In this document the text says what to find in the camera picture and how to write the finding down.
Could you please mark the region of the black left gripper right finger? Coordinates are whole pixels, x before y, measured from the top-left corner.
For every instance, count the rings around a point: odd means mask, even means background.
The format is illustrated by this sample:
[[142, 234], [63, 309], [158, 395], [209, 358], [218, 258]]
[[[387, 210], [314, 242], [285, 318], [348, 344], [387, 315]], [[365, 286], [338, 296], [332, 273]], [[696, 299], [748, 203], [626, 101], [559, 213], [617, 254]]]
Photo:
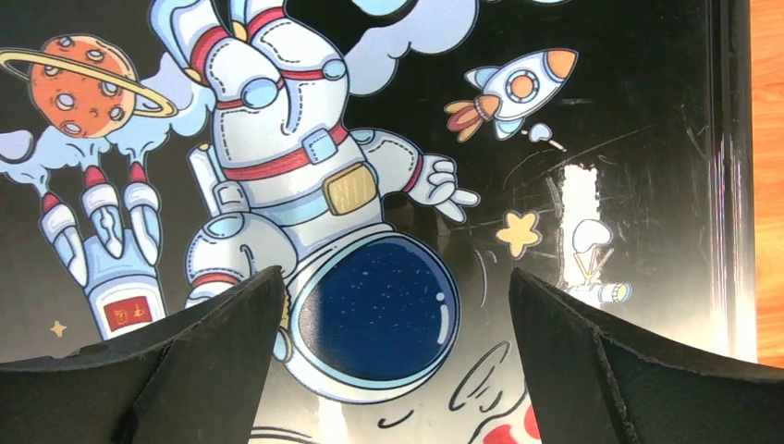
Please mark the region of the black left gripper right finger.
[[783, 372], [703, 351], [521, 269], [509, 307], [545, 443], [779, 443]]

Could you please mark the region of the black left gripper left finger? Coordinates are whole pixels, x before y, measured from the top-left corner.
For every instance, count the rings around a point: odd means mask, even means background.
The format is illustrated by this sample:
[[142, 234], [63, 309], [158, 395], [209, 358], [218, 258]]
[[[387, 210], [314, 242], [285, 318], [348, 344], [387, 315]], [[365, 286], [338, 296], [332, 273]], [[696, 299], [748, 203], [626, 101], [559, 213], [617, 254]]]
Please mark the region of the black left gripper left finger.
[[1, 367], [5, 443], [245, 443], [285, 286], [271, 266], [212, 299], [62, 358]]

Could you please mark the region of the astronaut print suitcase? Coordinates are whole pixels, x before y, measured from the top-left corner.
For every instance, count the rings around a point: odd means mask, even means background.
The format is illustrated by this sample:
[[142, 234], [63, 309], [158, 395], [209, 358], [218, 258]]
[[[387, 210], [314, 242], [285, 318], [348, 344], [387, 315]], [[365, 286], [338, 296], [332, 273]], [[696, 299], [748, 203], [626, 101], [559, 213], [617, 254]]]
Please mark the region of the astronaut print suitcase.
[[756, 349], [730, 1], [5, 1], [1, 360], [271, 265], [247, 443], [535, 443], [513, 269]]

